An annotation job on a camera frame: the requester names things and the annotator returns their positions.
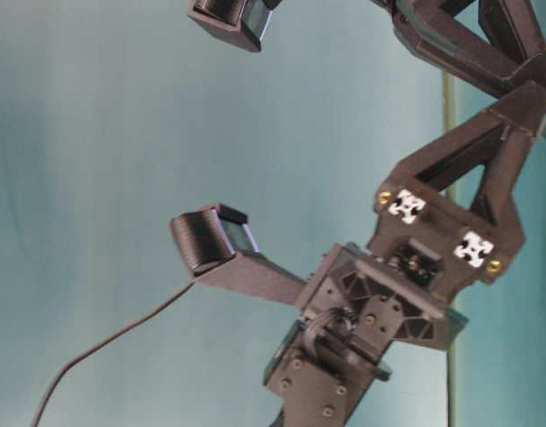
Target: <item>blue-green wall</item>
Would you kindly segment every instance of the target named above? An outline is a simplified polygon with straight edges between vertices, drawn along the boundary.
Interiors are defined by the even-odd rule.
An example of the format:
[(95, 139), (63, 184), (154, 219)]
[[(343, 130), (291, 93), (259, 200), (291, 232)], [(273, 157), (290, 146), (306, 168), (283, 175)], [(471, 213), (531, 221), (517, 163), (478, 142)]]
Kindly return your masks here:
[[(319, 3), (282, 4), (256, 55), (186, 1), (0, 1), (0, 426), (27, 426), (60, 365), (185, 282), (173, 216), (236, 206), (303, 277), (366, 242), (378, 184), (442, 133), (441, 76), (370, 2)], [(195, 288), (74, 369), (42, 425), (267, 426), (281, 402), (261, 373), (296, 315)], [(350, 425), (444, 427), (445, 356), (387, 362)]]
[[(546, 36), (546, 0), (533, 3)], [(473, 12), (462, 19), (470, 24)], [(461, 82), (456, 99), (460, 122), (494, 102)], [(460, 198), (470, 199), (472, 184), (458, 187)], [(455, 427), (546, 427), (546, 140), (514, 196), (526, 245), (493, 286), (476, 284), (457, 300), (470, 322), (454, 346)]]

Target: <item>wire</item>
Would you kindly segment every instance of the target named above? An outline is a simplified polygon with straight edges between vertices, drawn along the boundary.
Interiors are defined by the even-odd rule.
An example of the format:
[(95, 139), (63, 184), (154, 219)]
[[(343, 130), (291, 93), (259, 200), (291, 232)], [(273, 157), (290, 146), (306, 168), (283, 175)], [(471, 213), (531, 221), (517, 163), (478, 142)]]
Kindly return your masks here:
[(32, 424), (30, 424), (30, 427), (37, 427), (38, 424), (40, 424), (40, 420), (42, 419), (42, 415), (44, 414), (44, 410), (46, 405), (48, 404), (48, 401), (50, 400), (50, 397), (52, 396), (53, 391), (58, 386), (58, 383), (60, 383), (61, 378), (68, 372), (69, 369), (77, 365), (79, 362), (83, 361), (84, 359), (87, 359), (90, 357), (93, 353), (96, 351), (101, 350), (103, 347), (105, 347), (110, 342), (115, 341), (118, 337), (120, 337), (123, 334), (126, 334), (130, 330), (134, 329), (137, 326), (142, 325), (143, 323), (151, 320), (153, 317), (155, 317), (158, 313), (160, 313), (162, 310), (164, 310), (166, 307), (171, 305), (173, 302), (178, 300), (181, 296), (183, 296), (187, 291), (190, 290), (190, 288), (194, 285), (194, 282), (188, 283), (183, 288), (181, 288), (176, 294), (174, 294), (171, 298), (160, 304), (158, 307), (156, 307), (153, 311), (151, 311), (146, 316), (134, 321), (128, 326), (125, 326), (118, 331), (116, 331), (111, 336), (105, 338), (103, 341), (98, 342), (93, 347), (91, 347), (89, 350), (86, 350), (85, 352), (81, 353), (79, 356), (76, 356), (75, 358), (71, 359), (64, 367), (56, 374), (56, 376), (53, 378), (53, 381), (48, 386), (44, 396), (42, 397), (42, 401), (40, 402), (40, 405), (38, 406), (38, 409), (36, 411), (36, 414), (34, 415), (34, 418), (32, 419)]

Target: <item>screw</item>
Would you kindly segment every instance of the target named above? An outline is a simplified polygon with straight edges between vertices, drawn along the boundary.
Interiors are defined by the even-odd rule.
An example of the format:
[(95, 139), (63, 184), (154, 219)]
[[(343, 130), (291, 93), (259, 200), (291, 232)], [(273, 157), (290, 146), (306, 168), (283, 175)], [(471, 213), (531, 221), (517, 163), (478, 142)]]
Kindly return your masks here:
[(323, 417), (332, 418), (333, 415), (334, 415), (334, 408), (333, 407), (325, 407), (323, 409)]
[(383, 191), (378, 195), (378, 202), (380, 205), (386, 205), (389, 200), (391, 199), (391, 192), (390, 191)]
[(285, 378), (281, 384), (280, 384), (281, 390), (287, 390), (289, 387), (291, 387), (291, 380), (288, 378)]
[(293, 369), (301, 369), (302, 368), (302, 360), (295, 359), (293, 360)]
[(498, 260), (492, 260), (488, 263), (486, 270), (493, 274), (499, 273), (502, 270), (502, 263)]
[(374, 314), (368, 314), (368, 315), (365, 317), (365, 323), (366, 323), (368, 326), (373, 326), (373, 325), (375, 325), (375, 323), (376, 323), (376, 317), (374, 316)]

